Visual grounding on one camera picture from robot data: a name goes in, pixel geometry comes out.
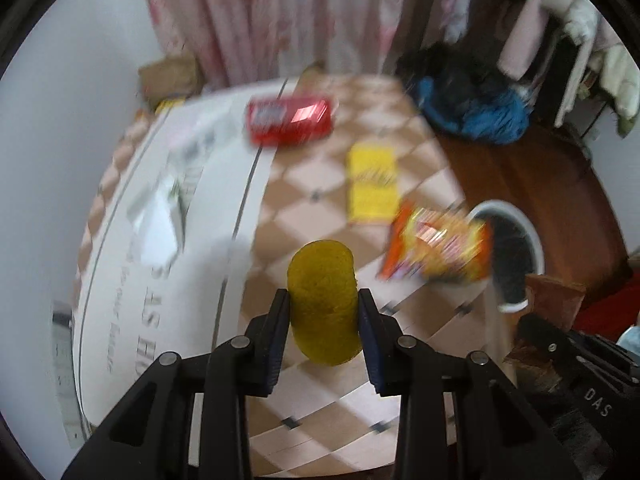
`pink garment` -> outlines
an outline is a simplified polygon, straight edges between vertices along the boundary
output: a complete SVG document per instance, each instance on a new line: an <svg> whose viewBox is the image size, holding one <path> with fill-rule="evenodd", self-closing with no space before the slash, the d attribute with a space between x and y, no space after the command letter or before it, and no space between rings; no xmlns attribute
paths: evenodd
<svg viewBox="0 0 640 480"><path fill-rule="evenodd" d="M549 20L549 12L542 8L541 2L542 0L527 0L524 3L509 39L500 53L498 68L514 81L525 75L540 48Z"/></svg>
<svg viewBox="0 0 640 480"><path fill-rule="evenodd" d="M213 88L329 72L379 72L403 0L147 0L167 54L192 51Z"/></svg>

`diamond pattern tablecloth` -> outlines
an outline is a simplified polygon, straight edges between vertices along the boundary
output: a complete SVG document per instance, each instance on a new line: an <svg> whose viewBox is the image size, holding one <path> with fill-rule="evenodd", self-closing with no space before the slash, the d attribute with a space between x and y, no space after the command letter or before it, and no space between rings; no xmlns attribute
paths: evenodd
<svg viewBox="0 0 640 480"><path fill-rule="evenodd" d="M249 319L268 311L277 288L287 286L293 254L306 243L330 238L351 249L358 286L370 288L378 307L393 314L405 333L459 356L482 348L482 306L460 308L478 296L481 285L425 285L420 278L380 282L376 273L388 226L347 221L345 161L355 142L393 147L400 191L418 204L442 209L463 201L438 141L400 83L386 76L310 75L300 79L296 91L334 96L339 102L335 130L326 140L276 152L255 233L240 332ZM256 476L341 474L394 460L400 400L376 395L362 354L337 367L316 365L289 333L273 394L247 402ZM450 415L447 397L445 404ZM452 440L452 424L449 430Z"/></svg>

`snack bag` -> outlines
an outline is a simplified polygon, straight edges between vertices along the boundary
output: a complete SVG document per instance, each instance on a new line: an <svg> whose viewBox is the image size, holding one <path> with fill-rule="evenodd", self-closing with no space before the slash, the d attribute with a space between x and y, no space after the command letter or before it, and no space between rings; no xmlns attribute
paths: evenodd
<svg viewBox="0 0 640 480"><path fill-rule="evenodd" d="M333 131L331 109L330 99L317 96L251 100L246 127L256 145L302 144Z"/></svg>
<svg viewBox="0 0 640 480"><path fill-rule="evenodd" d="M420 272L425 279L474 282L491 273L491 228L454 212L433 211L405 201L391 227L379 277Z"/></svg>

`pink floral curtain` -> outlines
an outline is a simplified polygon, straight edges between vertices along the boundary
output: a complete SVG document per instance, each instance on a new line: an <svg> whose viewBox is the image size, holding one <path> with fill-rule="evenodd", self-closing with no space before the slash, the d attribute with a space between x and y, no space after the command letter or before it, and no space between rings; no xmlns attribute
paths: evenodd
<svg viewBox="0 0 640 480"><path fill-rule="evenodd" d="M214 88L298 75L379 72L403 0L148 0L168 54L193 52Z"/></svg>

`metal rivet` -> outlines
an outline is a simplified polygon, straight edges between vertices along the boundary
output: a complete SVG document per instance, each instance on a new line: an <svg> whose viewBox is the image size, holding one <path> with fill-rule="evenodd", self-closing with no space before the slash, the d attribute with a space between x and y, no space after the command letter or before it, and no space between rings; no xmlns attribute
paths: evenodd
<svg viewBox="0 0 640 480"><path fill-rule="evenodd" d="M245 335L237 335L231 340L231 346L233 348L247 348L251 343L251 340Z"/></svg>
<svg viewBox="0 0 640 480"><path fill-rule="evenodd" d="M165 352L158 358L158 361L160 361L160 364L162 366L172 365L177 360L178 360L178 354L175 352Z"/></svg>
<svg viewBox="0 0 640 480"><path fill-rule="evenodd" d="M481 366L489 362L489 356L479 350L471 352L469 358L471 359L471 362Z"/></svg>
<svg viewBox="0 0 640 480"><path fill-rule="evenodd" d="M402 348L413 348L415 346L415 337L410 335L401 335L398 338L398 344Z"/></svg>

